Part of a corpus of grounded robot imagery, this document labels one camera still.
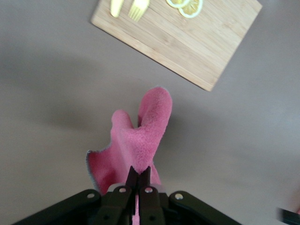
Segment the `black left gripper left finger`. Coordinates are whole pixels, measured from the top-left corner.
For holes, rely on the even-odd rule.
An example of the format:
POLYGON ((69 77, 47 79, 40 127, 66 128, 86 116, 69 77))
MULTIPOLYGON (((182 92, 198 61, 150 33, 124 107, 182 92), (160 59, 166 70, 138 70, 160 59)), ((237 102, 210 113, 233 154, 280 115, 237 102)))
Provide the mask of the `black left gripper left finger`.
POLYGON ((135 214, 135 191, 138 173, 130 167, 125 183, 112 184, 101 197, 95 225, 131 225, 135 214))

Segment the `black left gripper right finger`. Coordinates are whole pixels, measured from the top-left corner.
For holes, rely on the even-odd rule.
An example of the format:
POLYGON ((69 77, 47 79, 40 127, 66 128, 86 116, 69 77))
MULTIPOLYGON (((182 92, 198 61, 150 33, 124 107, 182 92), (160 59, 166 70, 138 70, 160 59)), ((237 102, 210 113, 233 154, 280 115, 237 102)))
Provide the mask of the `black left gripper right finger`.
POLYGON ((150 183, 151 167, 139 176, 139 217, 141 225, 165 225, 158 189, 150 183))

